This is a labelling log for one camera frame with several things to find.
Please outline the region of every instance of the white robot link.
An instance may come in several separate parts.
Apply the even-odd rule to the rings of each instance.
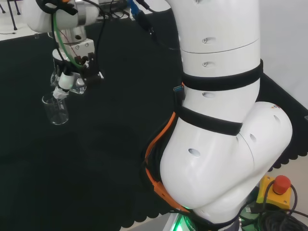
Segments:
[[[51,15],[33,0],[24,2],[30,28],[50,32]],[[175,88],[176,109],[166,125],[173,130],[161,153],[159,177],[153,177],[149,165],[145,170],[155,192],[179,212],[194,214],[209,230],[241,230],[241,207],[293,132],[279,106],[256,103],[263,74],[259,0],[167,2],[179,33],[183,86]],[[84,31],[79,26],[95,22],[95,6],[70,3],[78,13],[57,10],[60,30]],[[88,39],[79,46],[85,43],[89,46],[78,53],[81,57],[94,52]],[[53,56],[61,60],[56,51]],[[147,148],[147,163],[159,136]]]
[[[99,9],[83,0],[26,0],[24,19],[37,32],[52,32],[59,49],[52,52],[55,71],[53,96],[64,99],[69,91],[83,94],[86,87],[103,79],[93,40],[84,26],[96,22]]]

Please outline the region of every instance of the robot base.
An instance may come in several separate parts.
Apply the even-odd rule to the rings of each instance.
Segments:
[[[201,225],[198,225],[192,222],[188,217],[178,214],[177,219],[172,225],[170,231],[209,231],[207,228],[203,228]],[[242,231],[240,227],[240,222],[237,220],[233,224],[222,228],[218,231]]]

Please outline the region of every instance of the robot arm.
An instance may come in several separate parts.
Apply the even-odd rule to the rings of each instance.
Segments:
[[[56,17],[60,30],[86,26],[96,22],[99,15],[99,9],[97,7],[82,0],[72,0],[70,3],[74,5],[77,13],[70,15],[64,10],[57,10]],[[53,7],[51,3],[46,4],[46,6]],[[51,14],[44,12],[38,6],[37,1],[24,0],[23,9],[24,20],[32,30],[41,33],[51,32]]]
[[[159,164],[161,179],[145,170],[155,192],[176,210],[226,224],[237,218],[246,197],[287,147],[292,125],[278,106],[255,103],[263,74],[258,0],[167,2],[178,27],[186,96],[170,120],[174,130]],[[58,10],[60,29],[95,22],[96,7],[82,0],[70,3],[78,13]],[[24,8],[30,28],[51,31],[51,15],[35,1],[25,0]],[[56,51],[53,56],[61,62]],[[183,94],[182,88],[176,91]],[[151,142],[146,158],[159,139]]]

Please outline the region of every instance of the robot end effector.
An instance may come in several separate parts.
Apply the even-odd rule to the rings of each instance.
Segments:
[[[24,18],[29,27],[37,32],[52,32],[54,42],[59,44],[52,53],[55,71],[51,84],[56,86],[53,96],[64,99],[69,91],[83,94],[86,87],[99,83],[103,76],[94,43],[86,37],[83,27],[95,23],[97,6],[82,0],[25,1]]]

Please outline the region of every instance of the emergency stop button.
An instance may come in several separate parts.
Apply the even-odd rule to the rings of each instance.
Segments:
[[[288,188],[291,187],[291,181],[286,176],[276,177],[273,185],[273,190],[276,194],[282,195],[285,194]]]

